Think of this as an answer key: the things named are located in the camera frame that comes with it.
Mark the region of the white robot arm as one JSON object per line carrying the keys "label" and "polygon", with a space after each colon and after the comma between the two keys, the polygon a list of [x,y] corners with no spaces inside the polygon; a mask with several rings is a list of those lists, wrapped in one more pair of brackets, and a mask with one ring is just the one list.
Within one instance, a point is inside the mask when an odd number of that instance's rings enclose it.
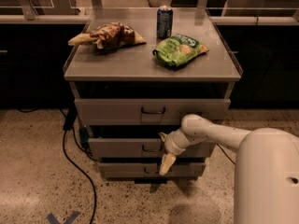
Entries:
{"label": "white robot arm", "polygon": [[299,137],[274,128],[253,131],[185,116],[160,134],[166,175],[187,147],[211,141],[236,153],[234,224],[299,224]]}

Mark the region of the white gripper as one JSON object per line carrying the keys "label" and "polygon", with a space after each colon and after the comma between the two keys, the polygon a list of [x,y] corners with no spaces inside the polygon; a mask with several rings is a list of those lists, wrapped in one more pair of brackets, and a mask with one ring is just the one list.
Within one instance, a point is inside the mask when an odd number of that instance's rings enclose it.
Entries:
{"label": "white gripper", "polygon": [[187,147],[194,145],[196,142],[196,138],[192,137],[185,132],[181,128],[173,131],[169,134],[167,133],[158,133],[161,140],[164,142],[164,147],[167,153],[163,154],[162,163],[160,166],[160,175],[166,175],[174,162],[176,161],[176,156],[183,153]]}

